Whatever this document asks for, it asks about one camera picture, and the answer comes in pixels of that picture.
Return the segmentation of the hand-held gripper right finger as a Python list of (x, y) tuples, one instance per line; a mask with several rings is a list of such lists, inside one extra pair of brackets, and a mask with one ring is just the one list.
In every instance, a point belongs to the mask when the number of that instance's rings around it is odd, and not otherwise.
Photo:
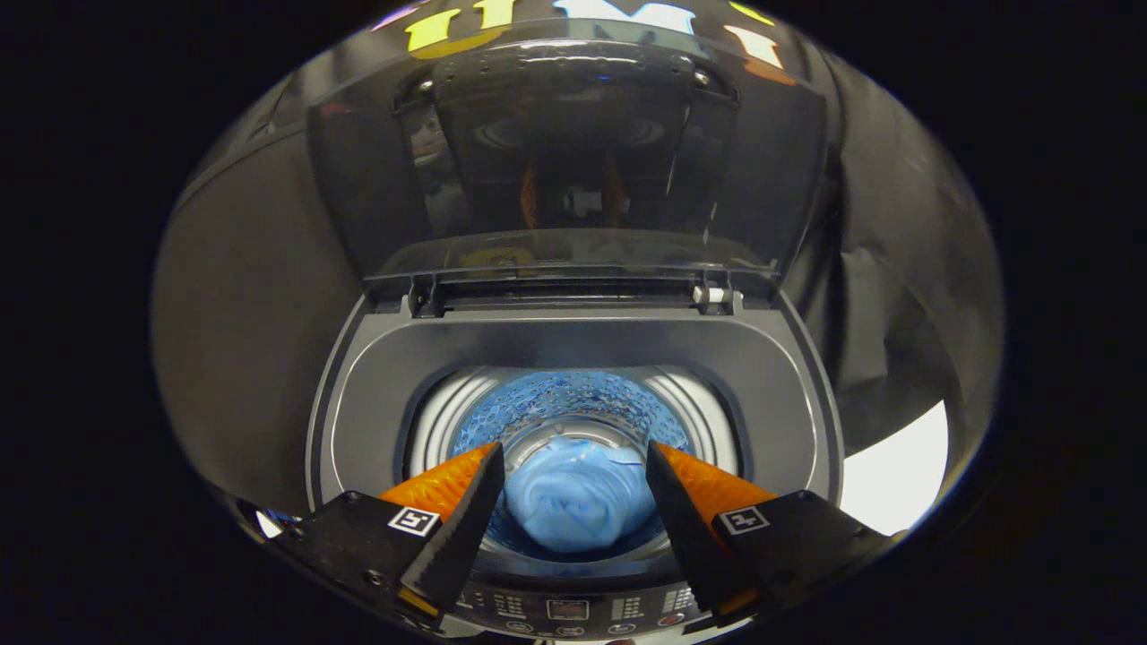
[(814, 600), (894, 547), (819, 494), (771, 494), (665, 443), (649, 443), (643, 477), (677, 567), (720, 627)]

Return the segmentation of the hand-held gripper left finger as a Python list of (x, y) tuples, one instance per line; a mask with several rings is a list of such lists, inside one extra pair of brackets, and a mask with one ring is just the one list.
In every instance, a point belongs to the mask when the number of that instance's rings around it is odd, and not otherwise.
[(470, 578), (504, 482), (494, 441), (385, 494), (341, 494), (284, 527), (273, 552), (380, 619), (440, 624)]

